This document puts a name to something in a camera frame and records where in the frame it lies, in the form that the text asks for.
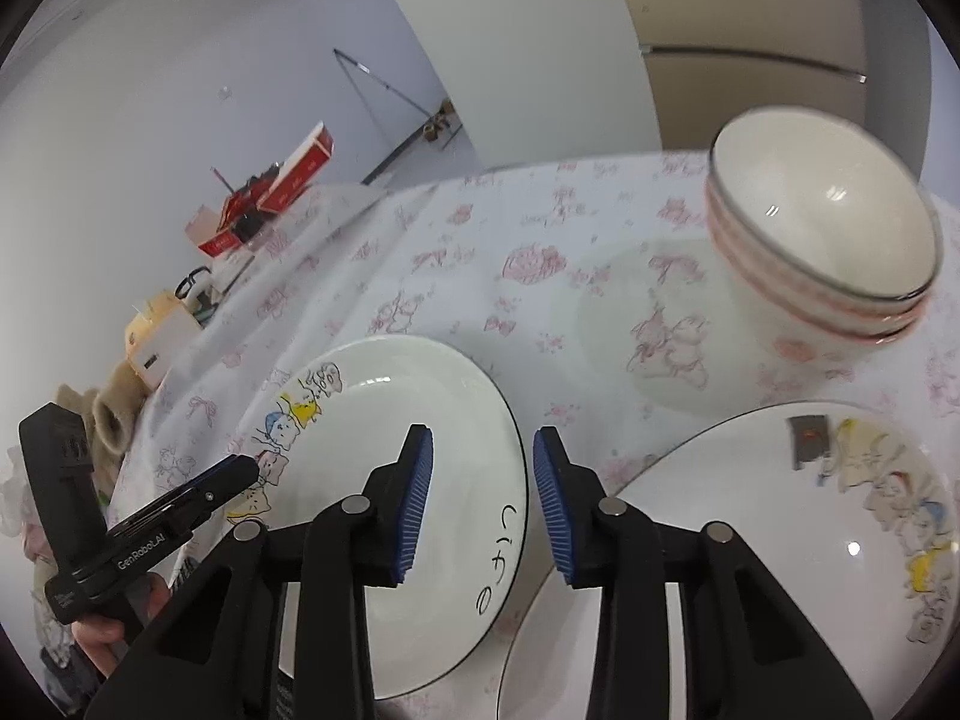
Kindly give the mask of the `left hand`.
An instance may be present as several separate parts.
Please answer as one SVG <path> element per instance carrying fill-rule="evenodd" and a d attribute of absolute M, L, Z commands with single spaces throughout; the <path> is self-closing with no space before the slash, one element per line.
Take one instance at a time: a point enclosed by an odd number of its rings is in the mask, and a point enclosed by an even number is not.
<path fill-rule="evenodd" d="M 146 578 L 149 580 L 149 594 L 146 595 L 142 611 L 146 619 L 151 621 L 166 606 L 171 598 L 171 590 L 160 574 L 152 572 Z M 110 676 L 119 665 L 119 657 L 114 649 L 125 642 L 124 624 L 99 614 L 87 614 L 71 623 L 71 633 L 76 645 L 85 652 L 96 670 L 103 676 Z"/>

